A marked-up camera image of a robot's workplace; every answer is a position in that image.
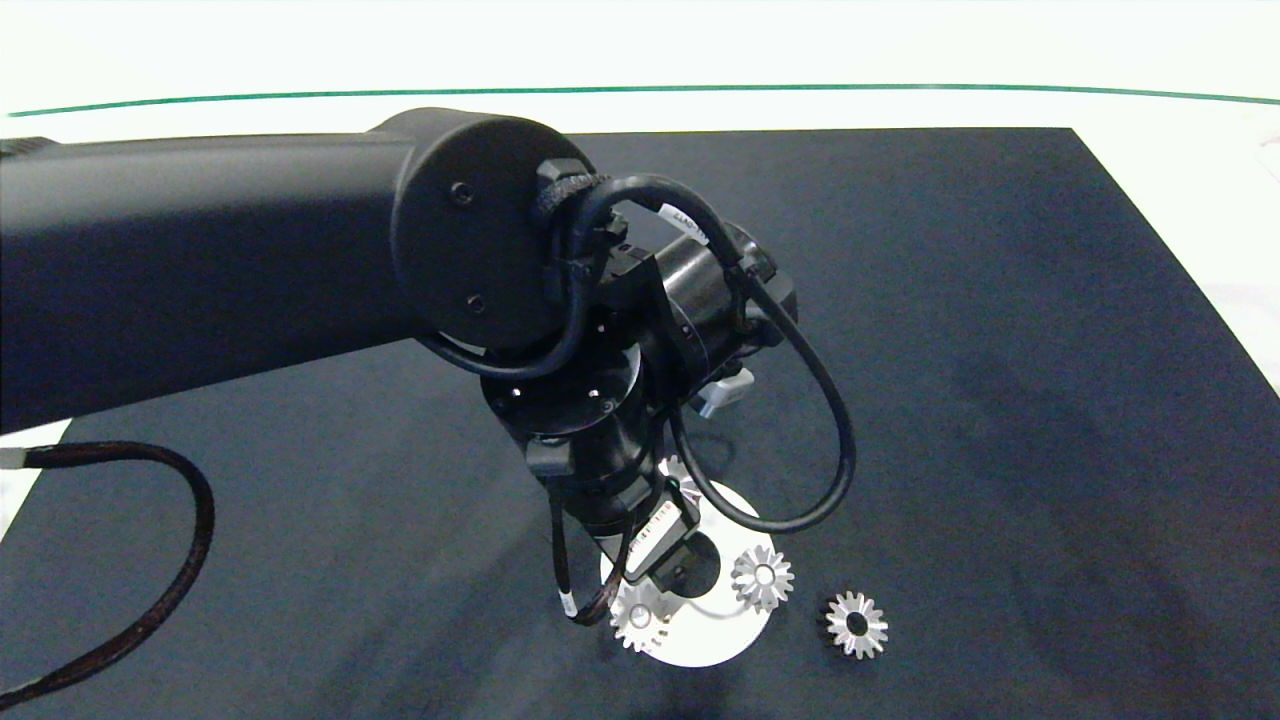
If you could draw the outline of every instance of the black mat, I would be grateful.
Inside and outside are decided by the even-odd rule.
[[[767,243],[854,411],[858,484],[778,539],[797,589],[763,637],[681,670],[566,623],[476,380],[397,343],[76,420],[188,454],[218,536],[148,643],[15,720],[1280,716],[1280,401],[1074,133],[577,140]],[[788,350],[753,368],[691,429],[794,512],[835,439]],[[0,543],[0,683],[132,620],[189,523],[164,470],[41,478]],[[844,589],[887,611],[876,661],[823,647]]]

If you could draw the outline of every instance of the gear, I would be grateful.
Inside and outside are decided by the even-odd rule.
[[[663,460],[658,469],[662,470],[668,478],[673,478],[680,483],[680,493],[685,496],[694,507],[698,506],[699,501],[703,500],[703,491],[698,489],[698,484],[694,483],[694,478],[689,475],[689,470],[685,464],[680,461],[678,455],[672,455],[671,457]]]
[[[780,602],[786,602],[787,593],[794,588],[791,564],[763,544],[748,550],[733,562],[733,587],[737,597],[755,607],[755,611],[773,610]]]
[[[876,601],[852,591],[837,594],[829,602],[831,612],[826,615],[827,632],[835,635],[832,644],[842,648],[845,655],[858,655],[858,660],[864,656],[876,657],[876,652],[884,652],[881,643],[888,639],[884,630],[888,623],[882,620],[884,611],[876,610]]]
[[[622,641],[622,647],[645,652],[660,646],[667,637],[671,610],[662,592],[648,578],[637,585],[623,580],[609,614],[609,623],[617,628],[613,637]]]

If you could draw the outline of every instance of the white disc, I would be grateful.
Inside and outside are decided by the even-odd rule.
[[[735,507],[755,514],[742,496],[712,480],[716,489]],[[707,667],[732,660],[760,637],[772,611],[756,612],[746,601],[739,600],[731,574],[733,561],[748,548],[758,544],[773,550],[773,538],[764,533],[749,530],[721,515],[712,503],[703,500],[698,510],[701,523],[698,530],[707,536],[719,553],[719,575],[707,594],[695,598],[666,593],[676,607],[667,626],[667,637],[662,644],[645,652],[655,660],[681,667]],[[613,568],[607,555],[600,553],[600,580],[603,582]]]

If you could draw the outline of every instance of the label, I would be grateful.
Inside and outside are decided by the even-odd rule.
[[[570,618],[577,615],[577,603],[573,602],[573,593],[561,591],[561,605],[564,606],[564,615]]]
[[[677,521],[680,521],[680,509],[669,500],[663,502],[632,538],[631,550],[627,552],[627,573],[636,571],[640,562],[658,547],[658,542],[667,537],[667,532],[675,528]]]
[[[695,223],[689,215],[681,213],[675,205],[663,205],[662,209],[658,210],[658,217],[671,223],[676,229],[692,236],[694,240],[703,245],[710,242],[707,240],[707,236],[703,234],[698,223]]]

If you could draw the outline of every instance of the gear hole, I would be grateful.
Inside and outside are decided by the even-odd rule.
[[[868,630],[867,616],[861,612],[850,612],[849,618],[845,618],[845,626],[849,628],[849,632],[854,635],[863,637]]]

